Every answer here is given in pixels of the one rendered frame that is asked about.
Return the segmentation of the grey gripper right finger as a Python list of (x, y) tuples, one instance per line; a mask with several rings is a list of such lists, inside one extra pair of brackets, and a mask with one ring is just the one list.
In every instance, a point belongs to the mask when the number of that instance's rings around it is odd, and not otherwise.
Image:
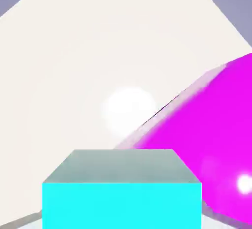
[(249, 225), (215, 213), (206, 203), (202, 203), (201, 229), (249, 229)]

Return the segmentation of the small cyan cube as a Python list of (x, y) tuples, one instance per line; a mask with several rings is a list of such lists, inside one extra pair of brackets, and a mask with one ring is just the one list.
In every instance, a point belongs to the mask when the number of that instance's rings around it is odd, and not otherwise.
[(42, 229), (201, 229), (201, 212), (171, 149), (74, 150), (42, 184)]

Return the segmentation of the large magenta box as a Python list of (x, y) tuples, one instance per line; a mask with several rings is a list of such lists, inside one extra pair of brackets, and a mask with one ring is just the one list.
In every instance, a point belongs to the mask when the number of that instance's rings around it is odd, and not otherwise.
[(172, 149), (202, 184), (203, 213), (252, 229), (252, 53), (214, 68), (119, 144)]

